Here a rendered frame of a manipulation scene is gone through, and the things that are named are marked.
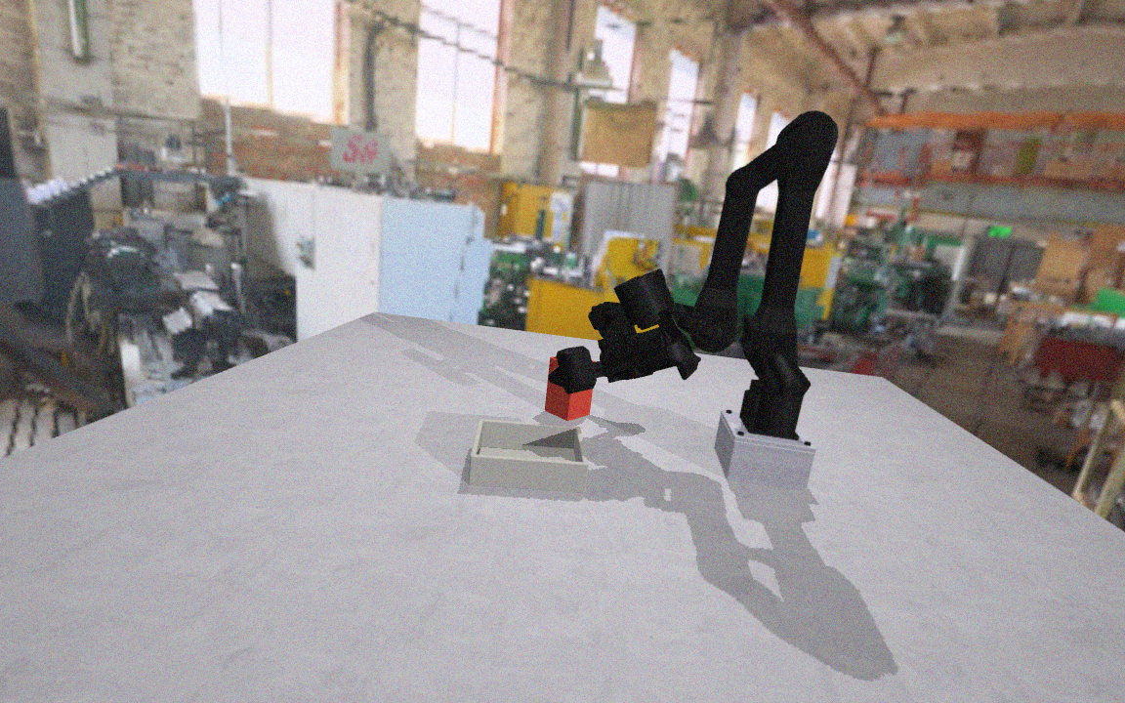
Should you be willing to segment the dark red square cup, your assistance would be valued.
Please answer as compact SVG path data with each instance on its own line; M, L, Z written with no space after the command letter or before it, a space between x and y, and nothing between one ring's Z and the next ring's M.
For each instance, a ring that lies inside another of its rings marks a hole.
M549 375L551 375L551 372L554 372L557 368L557 357L550 357ZM593 393L593 389L582 393L566 394L562 387L550 384L548 378L548 393L546 393L544 411L549 411L549 413L557 415L557 417L562 420L588 417L591 408L591 393Z

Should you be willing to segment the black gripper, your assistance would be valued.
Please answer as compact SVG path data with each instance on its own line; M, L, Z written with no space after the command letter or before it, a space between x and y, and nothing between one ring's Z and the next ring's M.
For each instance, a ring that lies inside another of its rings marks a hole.
M562 387L566 394L574 394L593 389L600 377L608 377L608 382L612 384L652 375L645 372L634 354L634 340L638 335L622 337L613 346L600 349L602 354L597 363L591 363L590 349L585 346L558 351L558 368L548 375L549 382Z

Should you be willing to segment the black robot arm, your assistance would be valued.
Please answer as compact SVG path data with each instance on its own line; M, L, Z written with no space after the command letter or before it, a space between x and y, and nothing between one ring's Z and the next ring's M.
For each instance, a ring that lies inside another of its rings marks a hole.
M744 333L738 340L760 380L753 379L750 389L746 389L740 420L747 433L798 440L801 402L810 382L796 364L794 306L814 193L837 142L838 124L824 111L800 114L784 126L775 145L727 179L713 260L695 306L673 300L662 269L631 277L613 286L620 303L591 307L591 326L603 337L598 339L598 349L639 334L634 354L645 372L676 366L686 380L696 372L701 357L693 354L680 328L702 351L721 352L731 346L737 328L738 274L753 226L756 195L776 180L778 197L762 303L754 316L744 314ZM657 328L644 333L634 328L657 324Z

